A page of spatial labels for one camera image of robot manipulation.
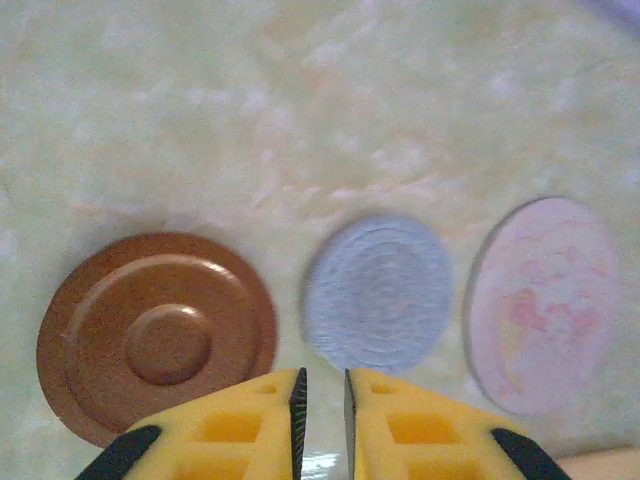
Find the pink oval disc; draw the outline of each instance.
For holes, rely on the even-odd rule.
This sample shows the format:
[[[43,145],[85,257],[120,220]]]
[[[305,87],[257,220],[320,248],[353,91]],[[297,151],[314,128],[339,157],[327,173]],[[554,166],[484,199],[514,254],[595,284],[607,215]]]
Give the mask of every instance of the pink oval disc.
[[[513,413],[565,404],[615,321],[617,258],[604,225],[565,198],[530,203],[496,229],[475,275],[470,357],[485,392]]]

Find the round disc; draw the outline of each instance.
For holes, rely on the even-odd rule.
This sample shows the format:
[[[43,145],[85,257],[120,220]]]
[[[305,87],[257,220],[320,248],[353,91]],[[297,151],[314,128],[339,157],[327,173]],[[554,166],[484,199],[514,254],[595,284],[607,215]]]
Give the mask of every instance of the round disc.
[[[471,360],[485,392],[514,413],[542,414],[584,391],[611,338],[617,259],[580,204],[528,204],[495,231],[468,301]]]
[[[38,375],[65,425],[105,446],[143,417],[267,373],[276,342],[269,295],[244,260],[153,233],[64,281],[40,328]]]
[[[335,235],[311,269],[308,340],[338,368],[401,372],[433,348],[451,299],[438,239],[409,218],[369,217]]]

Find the table surface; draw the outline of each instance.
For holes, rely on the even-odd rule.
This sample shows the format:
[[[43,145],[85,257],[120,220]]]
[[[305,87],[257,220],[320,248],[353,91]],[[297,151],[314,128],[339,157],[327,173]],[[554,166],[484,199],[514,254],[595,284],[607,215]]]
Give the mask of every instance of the table surface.
[[[305,365],[305,478],[345,478],[342,373],[301,339],[311,258],[369,213],[449,250],[454,319],[405,378],[491,411],[461,304],[491,229],[540,196],[615,236],[623,301],[596,381],[514,417],[554,454],[640,440],[638,38],[543,0],[17,0],[0,6],[0,476],[68,479],[98,450],[52,415],[35,345],[48,302],[119,238],[189,231],[260,272],[276,368]]]

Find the brown plastic cap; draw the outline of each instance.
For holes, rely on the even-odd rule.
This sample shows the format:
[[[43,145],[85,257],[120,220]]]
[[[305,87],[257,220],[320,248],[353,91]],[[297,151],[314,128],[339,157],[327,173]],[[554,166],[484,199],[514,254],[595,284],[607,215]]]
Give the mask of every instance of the brown plastic cap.
[[[85,440],[271,369],[275,312],[255,271],[210,240],[116,242],[60,286],[38,336],[40,384]]]

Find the gray round pad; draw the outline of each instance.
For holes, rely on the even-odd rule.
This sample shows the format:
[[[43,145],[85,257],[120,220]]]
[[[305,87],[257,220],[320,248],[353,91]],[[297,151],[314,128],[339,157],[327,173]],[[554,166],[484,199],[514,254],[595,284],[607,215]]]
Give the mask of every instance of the gray round pad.
[[[444,331],[451,277],[446,251],[421,223],[360,220],[336,234],[311,269],[307,339],[341,369],[412,368]]]

